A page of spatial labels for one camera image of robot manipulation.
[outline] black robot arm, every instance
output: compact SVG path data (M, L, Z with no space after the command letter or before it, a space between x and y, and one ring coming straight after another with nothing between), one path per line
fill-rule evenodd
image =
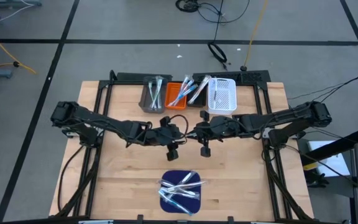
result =
M287 143L288 138L298 134L308 127L326 127L332 118L324 103L307 102L295 108L282 110L270 114L236 114L232 118L215 116L209 121L209 114L200 113L203 122L200 122L188 133L187 138L197 139L203 144L201 155L211 156L208 142L211 140L223 141L226 138L254 138L262 136L269 138L270 145L281 147ZM270 129L279 124L286 124L282 129Z
M53 126L62 128L63 134L72 137L79 135L80 144L86 147L97 147L103 130L116 133L126 141L126 147L131 144L142 146L168 146L168 160L178 157L176 148L184 137L175 124L170 124L168 116L160 120L160 127L152 129L151 122L119 121L94 113L76 102L58 102L50 120Z

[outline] orange container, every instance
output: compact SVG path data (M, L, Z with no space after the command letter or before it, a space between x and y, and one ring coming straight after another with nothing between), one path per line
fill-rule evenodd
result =
M168 106L173 102L180 92L181 83L168 83L167 94L165 95L165 107L172 110L184 110L186 108L186 97L183 97L176 106Z

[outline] gray floor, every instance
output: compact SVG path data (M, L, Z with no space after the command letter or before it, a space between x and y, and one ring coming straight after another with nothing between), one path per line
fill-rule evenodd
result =
M73 0L42 1L0 23L3 39L59 39ZM220 1L208 1L216 6ZM235 18L245 1L226 1L225 16ZM347 1L358 25L358 1ZM218 39L249 40L263 2L251 0L237 22L220 26ZM2 15L13 9L0 9ZM204 12L211 19L213 15ZM69 39L212 39L215 25L197 13L178 11L166 0L81 0ZM257 40L357 41L339 1L269 1ZM11 79L0 78L0 202L24 136L29 127L57 44L4 44L38 74L18 68ZM236 71L244 62L246 45L220 45ZM11 60L0 49L0 63ZM65 44L42 109L19 180L4 221L47 217L66 139L51 127L56 103L76 100L81 82L108 78L116 72L166 73L175 80L196 72L223 72L206 45L198 44ZM358 46L254 45L250 70L269 70L274 82L284 82L287 97L297 96L358 76ZM289 101L292 106L313 96ZM358 130L358 82L326 104L333 123L326 129L338 135ZM310 134L308 139L331 139ZM316 218L340 222L350 218L348 199L320 189L310 190Z

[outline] white plastic basket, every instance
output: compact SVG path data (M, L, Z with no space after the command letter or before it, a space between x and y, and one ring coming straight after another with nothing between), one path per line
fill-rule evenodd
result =
M208 112L230 115L236 108L236 82L228 78L210 79L208 82Z

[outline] wooden tabletop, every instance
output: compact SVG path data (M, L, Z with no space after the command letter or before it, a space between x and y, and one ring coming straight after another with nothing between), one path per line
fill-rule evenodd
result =
M98 82L83 82L78 103L93 110L97 88ZM273 111L288 109L282 83L268 83L268 92ZM166 110L165 114L144 113L138 106L141 93L141 85L114 85L108 116L119 120L151 121L157 127L163 116L180 113L189 120L190 130L201 121L200 108ZM103 94L100 113L106 93ZM266 113L262 92L260 96ZM257 112L252 87L237 86L237 105L233 114ZM175 118L173 122L184 132L185 122L181 118ZM296 147L295 141L290 140L288 144ZM223 143L210 141L210 158L200 156L201 146L190 139L179 147L179 159L168 162L166 147L131 145L126 149L124 140L106 132L91 218L135 220L137 215L143 214L145 220L224 221L228 216L233 216L235 221L274 221L267 173L261 159L262 143L252 138L225 139ZM68 140L62 167L78 148L77 138ZM62 205L78 186L84 152L82 150L71 161L65 172ZM281 155L289 192L301 208L313 217L299 154L291 149L282 149ZM164 172L172 169L195 170L202 180L208 181L202 186L201 209L192 217L167 213L160 208L157 193L160 186L157 181ZM277 193L280 214L285 217L278 189ZM87 196L88 190L85 190L80 214L84 214ZM57 212L56 188L50 214Z

